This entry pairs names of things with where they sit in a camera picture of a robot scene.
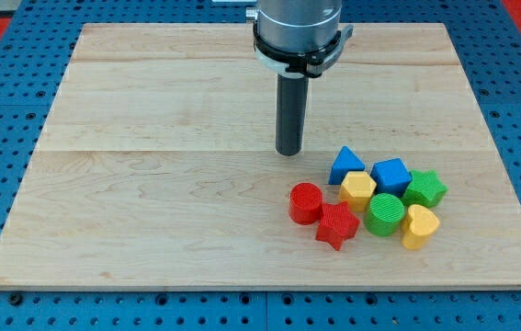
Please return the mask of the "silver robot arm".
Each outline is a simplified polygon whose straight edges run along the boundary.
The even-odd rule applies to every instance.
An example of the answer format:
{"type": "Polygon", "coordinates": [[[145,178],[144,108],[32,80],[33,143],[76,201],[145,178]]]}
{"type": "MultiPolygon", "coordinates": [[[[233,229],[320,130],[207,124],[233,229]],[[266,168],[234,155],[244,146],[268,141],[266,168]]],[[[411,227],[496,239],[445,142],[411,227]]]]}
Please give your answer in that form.
{"type": "Polygon", "coordinates": [[[258,0],[253,25],[255,56],[289,79],[318,78],[341,57],[353,36],[339,27],[341,0],[258,0]]]}

